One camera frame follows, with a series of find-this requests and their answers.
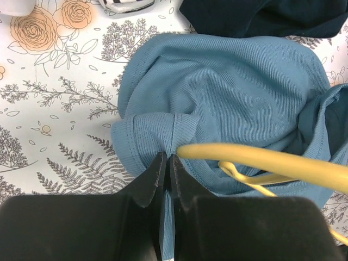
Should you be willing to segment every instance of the small orange flower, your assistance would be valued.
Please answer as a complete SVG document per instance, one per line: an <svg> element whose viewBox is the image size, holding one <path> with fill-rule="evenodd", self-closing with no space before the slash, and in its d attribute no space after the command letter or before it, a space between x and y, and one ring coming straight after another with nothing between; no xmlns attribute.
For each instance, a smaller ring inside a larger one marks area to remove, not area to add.
<svg viewBox="0 0 348 261"><path fill-rule="evenodd" d="M0 80L4 78L5 68L3 66L0 66Z"/></svg>
<svg viewBox="0 0 348 261"><path fill-rule="evenodd" d="M92 21L90 5L82 0L65 0L53 15L55 21L69 29L82 29Z"/></svg>
<svg viewBox="0 0 348 261"><path fill-rule="evenodd" d="M31 54L50 51L57 41L57 24L41 7L35 7L28 16L14 17L10 27L12 37Z"/></svg>

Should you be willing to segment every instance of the blue fabric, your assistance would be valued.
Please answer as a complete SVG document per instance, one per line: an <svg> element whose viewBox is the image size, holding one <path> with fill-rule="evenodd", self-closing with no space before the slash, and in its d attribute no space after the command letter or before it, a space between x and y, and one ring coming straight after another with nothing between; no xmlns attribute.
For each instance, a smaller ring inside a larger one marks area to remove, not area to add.
<svg viewBox="0 0 348 261"><path fill-rule="evenodd" d="M330 88L308 48L286 39L159 35L130 61L120 87L121 121L111 137L126 170L138 176L159 151L228 142L346 164L347 85ZM218 168L185 160L190 174L219 196L259 196ZM238 165L248 176L260 170ZM332 191L298 181L270 186L278 195L304 196L322 207ZM166 210L164 258L173 256Z"/></svg>

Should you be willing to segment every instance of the floral tablecloth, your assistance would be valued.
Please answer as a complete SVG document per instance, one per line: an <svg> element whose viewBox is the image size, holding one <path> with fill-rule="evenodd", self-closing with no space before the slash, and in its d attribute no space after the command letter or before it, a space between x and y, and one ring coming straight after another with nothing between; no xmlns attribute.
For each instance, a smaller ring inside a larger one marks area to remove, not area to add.
<svg viewBox="0 0 348 261"><path fill-rule="evenodd" d="M98 0L38 0L30 16L0 15L0 204L115 193L132 180L109 134L122 73L149 38L195 33L180 3L120 15ZM332 39L289 38L318 55L332 85L348 80L348 24ZM348 236L347 210L348 195L335 192L323 213Z"/></svg>

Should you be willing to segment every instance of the folded fabric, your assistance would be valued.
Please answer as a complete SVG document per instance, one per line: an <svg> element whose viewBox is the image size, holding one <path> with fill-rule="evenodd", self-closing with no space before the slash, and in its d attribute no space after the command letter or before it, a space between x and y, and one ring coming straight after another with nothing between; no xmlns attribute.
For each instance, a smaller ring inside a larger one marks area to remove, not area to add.
<svg viewBox="0 0 348 261"><path fill-rule="evenodd" d="M348 17L347 0L184 0L180 11L198 33L233 38L330 38Z"/></svg>
<svg viewBox="0 0 348 261"><path fill-rule="evenodd" d="M111 137L126 170L138 176L159 151L227 142L346 164L348 85L330 89L317 56L290 40L209 35L156 36L123 75L121 121ZM218 196L260 196L228 177L212 160L183 160L190 174ZM263 171L237 165L248 176ZM269 186L322 207L332 191L302 181ZM166 209L165 258L173 255Z"/></svg>

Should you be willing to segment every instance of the yellow plastic hanger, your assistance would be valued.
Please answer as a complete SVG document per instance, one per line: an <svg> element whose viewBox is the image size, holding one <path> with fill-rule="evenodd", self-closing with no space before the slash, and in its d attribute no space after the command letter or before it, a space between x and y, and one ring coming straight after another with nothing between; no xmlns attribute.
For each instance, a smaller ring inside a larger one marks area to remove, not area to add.
<svg viewBox="0 0 348 261"><path fill-rule="evenodd" d="M220 160L219 167L226 174L265 196L277 197L262 185L299 179L344 193L348 191L348 167L322 160L239 144L184 145L178 148L177 154L181 158ZM248 177L238 172L234 164L229 161L277 174ZM330 233L348 246L348 239L343 235L331 228Z"/></svg>

